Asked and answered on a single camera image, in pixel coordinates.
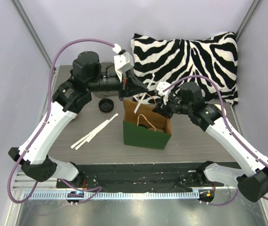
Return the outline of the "black plastic cup lid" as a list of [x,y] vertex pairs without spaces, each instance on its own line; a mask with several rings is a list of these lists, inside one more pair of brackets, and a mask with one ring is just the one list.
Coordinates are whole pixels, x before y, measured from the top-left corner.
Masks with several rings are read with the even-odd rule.
[[114,109],[114,102],[109,98],[104,98],[99,101],[98,107],[101,112],[109,113]]

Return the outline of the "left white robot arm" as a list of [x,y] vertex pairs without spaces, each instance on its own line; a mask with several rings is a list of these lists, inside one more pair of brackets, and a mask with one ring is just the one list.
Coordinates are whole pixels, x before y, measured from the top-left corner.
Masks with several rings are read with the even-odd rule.
[[28,177],[44,182],[49,178],[65,180],[74,188],[82,185],[84,174],[75,163],[56,160],[48,155],[59,134],[82,108],[92,100],[91,93],[117,91],[119,99],[147,92],[147,87],[134,74],[133,57],[126,50],[114,56],[112,75],[101,71],[96,52],[85,51],[73,61],[71,77],[52,96],[38,127],[20,147],[12,147],[8,155],[21,165]]

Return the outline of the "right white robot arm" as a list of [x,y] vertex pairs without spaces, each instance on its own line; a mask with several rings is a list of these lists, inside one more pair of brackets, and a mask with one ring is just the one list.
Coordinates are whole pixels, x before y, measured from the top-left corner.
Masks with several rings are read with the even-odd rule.
[[196,181],[201,186],[219,182],[235,187],[249,201],[257,202],[268,193],[268,157],[256,150],[231,125],[218,105],[206,103],[194,82],[184,83],[179,93],[170,92],[167,82],[159,82],[155,93],[161,98],[154,112],[171,118],[188,115],[191,122],[216,139],[239,164],[239,169],[207,161],[197,169]]

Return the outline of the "green paper gift bag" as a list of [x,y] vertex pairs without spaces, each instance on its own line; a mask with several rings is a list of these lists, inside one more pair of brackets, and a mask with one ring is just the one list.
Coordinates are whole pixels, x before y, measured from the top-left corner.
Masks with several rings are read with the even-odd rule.
[[163,150],[172,136],[170,119],[153,112],[154,107],[124,100],[123,142],[125,145]]

